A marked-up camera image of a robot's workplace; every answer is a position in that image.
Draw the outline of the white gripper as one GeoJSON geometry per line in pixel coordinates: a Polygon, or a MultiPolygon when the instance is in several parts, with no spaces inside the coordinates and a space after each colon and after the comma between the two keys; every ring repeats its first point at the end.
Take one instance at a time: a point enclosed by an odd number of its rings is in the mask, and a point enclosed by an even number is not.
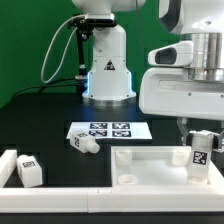
{"type": "Polygon", "coordinates": [[[187,118],[219,120],[221,133],[213,132],[212,149],[224,152],[224,83],[191,81],[181,68],[151,68],[142,78],[139,107],[145,114],[174,116],[187,144],[187,118]]]}

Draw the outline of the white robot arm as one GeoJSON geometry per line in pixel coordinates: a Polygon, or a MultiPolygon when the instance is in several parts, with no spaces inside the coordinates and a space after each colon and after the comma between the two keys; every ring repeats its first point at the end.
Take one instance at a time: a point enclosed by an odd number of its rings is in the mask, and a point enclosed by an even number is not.
{"type": "MultiPolygon", "coordinates": [[[[126,33],[114,24],[116,11],[143,6],[134,0],[72,0],[93,27],[93,63],[86,101],[121,103],[136,94],[126,67],[126,33]]],[[[139,107],[145,114],[174,116],[183,135],[186,118],[224,121],[224,0],[159,0],[159,21],[181,36],[148,54],[139,107]]]]}

